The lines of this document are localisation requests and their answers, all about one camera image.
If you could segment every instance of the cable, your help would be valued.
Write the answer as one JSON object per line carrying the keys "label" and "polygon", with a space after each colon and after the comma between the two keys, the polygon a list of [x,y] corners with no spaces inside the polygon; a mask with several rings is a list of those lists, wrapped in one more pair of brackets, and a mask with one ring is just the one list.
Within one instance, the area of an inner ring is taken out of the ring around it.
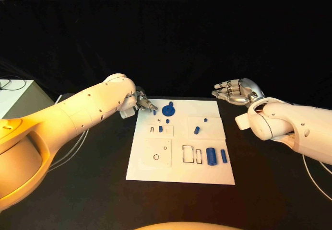
{"label": "cable", "polygon": [[72,152],[74,149],[77,148],[78,143],[80,143],[80,141],[81,141],[81,139],[83,139],[85,133],[87,133],[87,131],[83,132],[83,135],[81,135],[81,137],[80,137],[80,139],[78,139],[78,142],[77,142],[77,144],[74,145],[74,147],[71,148],[71,150],[70,150],[70,152],[67,153],[67,155],[65,155],[65,156],[64,156],[49,167],[52,167],[55,164],[58,164],[58,163],[68,157],[68,155],[71,154],[71,152]]}
{"label": "cable", "polygon": [[[12,83],[12,81],[10,81],[9,79],[5,79],[5,78],[7,78],[7,77],[16,77],[16,78],[22,79],[22,80],[25,81],[25,85],[23,85],[20,88],[13,89],[13,90],[10,90],[10,89],[5,89],[3,87],[5,87],[9,83]],[[23,89],[23,88],[25,88],[25,86],[26,86],[26,80],[25,80],[22,77],[16,76],[16,75],[6,75],[6,76],[2,76],[2,77],[0,77],[0,79],[9,80],[7,84],[6,84],[5,86],[2,86],[2,87],[0,87],[0,90],[16,91],[16,90]]]}
{"label": "cable", "polygon": [[331,172],[329,168],[325,166],[325,164],[322,162],[319,162],[319,163],[324,166],[324,168],[328,170],[328,172],[332,174],[332,172]]}
{"label": "cable", "polygon": [[[306,166],[306,159],[305,159],[305,155],[302,155],[302,157],[303,157],[303,163],[305,163],[305,166]],[[324,190],[321,189],[321,187],[318,186],[318,184],[316,184],[316,182],[315,182],[315,180],[313,180],[313,177],[312,177],[312,175],[311,175],[311,172],[309,172],[309,169],[308,169],[308,166],[306,166],[306,172],[308,172],[308,174],[309,174],[309,177],[311,177],[311,179],[312,179],[312,181],[313,181],[313,184],[316,185],[316,187],[318,187],[318,189],[321,190],[321,192],[322,192],[322,194],[325,195],[325,197],[332,201],[332,198],[329,197],[329,195],[324,192]]]}
{"label": "cable", "polygon": [[52,169],[49,168],[48,173],[49,173],[52,170],[55,170],[58,167],[61,167],[61,166],[71,160],[71,158],[75,156],[75,154],[77,154],[77,152],[78,152],[78,150],[80,150],[80,148],[81,148],[81,146],[83,146],[83,144],[84,144],[84,141],[85,141],[87,136],[88,136],[88,130],[87,130],[87,133],[85,133],[85,136],[84,136],[84,140],[83,140],[83,142],[81,142],[81,145],[78,146],[77,151],[74,152],[74,154],[71,155],[71,157],[65,160],[65,162],[62,162],[59,165],[57,165]]}

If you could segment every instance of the black tabletop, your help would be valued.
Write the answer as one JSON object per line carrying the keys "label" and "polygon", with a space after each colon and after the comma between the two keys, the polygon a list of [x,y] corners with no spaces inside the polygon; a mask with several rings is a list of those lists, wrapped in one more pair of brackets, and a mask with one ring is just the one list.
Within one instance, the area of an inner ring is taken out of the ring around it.
{"label": "black tabletop", "polygon": [[[332,202],[311,181],[302,155],[238,129],[234,118],[246,113],[244,106],[218,100],[218,107],[236,185],[126,180],[137,114],[121,119],[116,113],[90,129],[71,161],[0,213],[0,229],[127,230],[172,221],[243,229],[331,229]],[[315,160],[308,163],[319,167]],[[321,179],[332,177],[321,173]]]}

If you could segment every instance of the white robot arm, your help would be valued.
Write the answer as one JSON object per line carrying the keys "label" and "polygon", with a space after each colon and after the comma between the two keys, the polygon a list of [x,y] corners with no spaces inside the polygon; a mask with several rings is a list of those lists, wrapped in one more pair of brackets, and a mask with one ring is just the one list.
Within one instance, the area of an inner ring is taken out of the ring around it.
{"label": "white robot arm", "polygon": [[158,110],[123,74],[83,90],[35,114],[0,120],[0,211],[18,203],[41,184],[64,144],[116,111]]}
{"label": "white robot arm", "polygon": [[332,110],[292,105],[266,97],[247,78],[215,85],[212,95],[249,112],[236,118],[241,130],[251,128],[262,140],[286,144],[296,152],[332,164]]}

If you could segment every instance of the black curtain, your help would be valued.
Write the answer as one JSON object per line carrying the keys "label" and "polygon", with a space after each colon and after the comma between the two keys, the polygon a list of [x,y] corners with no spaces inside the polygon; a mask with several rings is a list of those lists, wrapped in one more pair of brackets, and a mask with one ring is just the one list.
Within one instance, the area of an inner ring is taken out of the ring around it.
{"label": "black curtain", "polygon": [[332,108],[324,5],[0,0],[0,74],[78,92],[124,73],[147,95],[211,97],[250,78],[267,96]]}

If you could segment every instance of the blue object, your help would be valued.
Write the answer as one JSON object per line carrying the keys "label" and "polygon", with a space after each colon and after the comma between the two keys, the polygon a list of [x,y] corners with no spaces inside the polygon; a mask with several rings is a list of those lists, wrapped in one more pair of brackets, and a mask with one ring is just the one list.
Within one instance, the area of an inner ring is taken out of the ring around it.
{"label": "blue object", "polygon": [[173,102],[169,102],[169,104],[163,107],[162,113],[165,116],[173,116],[175,114]]}
{"label": "blue object", "polygon": [[199,127],[195,128],[195,131],[194,131],[195,134],[199,133]]}
{"label": "blue object", "polygon": [[223,163],[227,163],[227,153],[225,150],[221,150]]}
{"label": "blue object", "polygon": [[217,165],[217,153],[214,148],[207,149],[207,158],[208,158],[208,165]]}

